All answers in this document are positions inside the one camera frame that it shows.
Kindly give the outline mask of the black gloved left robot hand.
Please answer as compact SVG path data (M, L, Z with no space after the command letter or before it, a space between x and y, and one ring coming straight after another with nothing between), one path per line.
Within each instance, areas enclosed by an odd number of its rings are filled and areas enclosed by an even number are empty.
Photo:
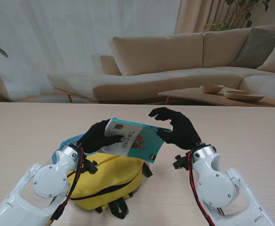
M76 144L76 148L85 153L93 153L101 148L110 146L116 143L123 142L124 136L116 135L107 137L104 135L106 126L110 120L103 120L90 127L90 129L81 137Z

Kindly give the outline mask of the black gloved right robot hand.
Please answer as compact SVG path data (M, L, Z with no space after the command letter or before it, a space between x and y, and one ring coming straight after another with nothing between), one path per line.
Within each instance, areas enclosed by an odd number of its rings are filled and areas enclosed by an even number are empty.
M180 112L166 107L155 108L149 113L157 121L170 120L171 132L157 130L157 135L167 144L174 144L183 150L192 150L201 145L202 141L189 118Z

